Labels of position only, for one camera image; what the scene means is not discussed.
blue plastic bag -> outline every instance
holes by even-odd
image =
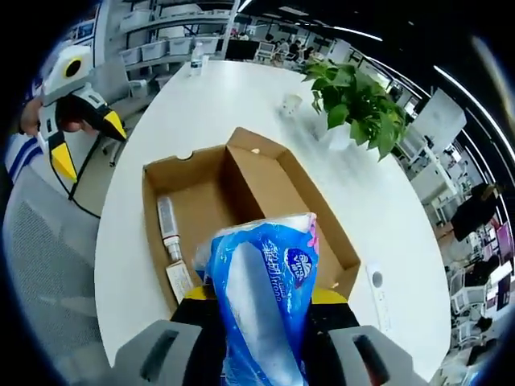
[[[227,331],[226,384],[307,385],[300,351],[318,265],[315,218],[261,220],[213,238],[204,281]]]

plant pot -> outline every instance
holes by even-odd
[[[345,150],[354,141],[351,138],[350,123],[345,122],[343,125],[328,129],[328,115],[324,111],[319,115],[313,134],[329,150]]]

round table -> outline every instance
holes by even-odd
[[[380,326],[367,266],[380,267],[388,306],[387,335],[429,380],[447,353],[451,318],[442,259],[422,205],[392,156],[376,150],[323,148],[307,128],[317,117],[303,76],[259,64],[211,61],[202,76],[184,66],[136,126],[118,160],[97,238],[95,293],[109,362],[152,322],[168,319],[146,242],[142,167],[154,160],[228,141],[237,126],[288,147],[348,234],[361,267],[349,304],[362,325]],[[295,119],[278,113],[290,92],[304,102]]]

open cardboard box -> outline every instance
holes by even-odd
[[[193,284],[197,246],[216,231],[264,218],[312,211],[317,215],[319,266],[316,285],[348,298],[360,259],[325,199],[294,155],[270,139],[237,128],[226,145],[170,157],[143,170],[143,207],[150,253],[167,304],[177,301],[167,279],[170,265],[159,230],[157,198],[174,205],[183,259]]]

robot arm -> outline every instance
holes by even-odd
[[[66,47],[58,55],[42,87],[38,142],[43,152],[50,154],[55,169],[73,182],[77,179],[76,168],[64,133],[58,126],[62,116],[84,120],[95,130],[118,141],[127,139],[120,117],[93,90],[89,82],[92,69],[90,47]]]

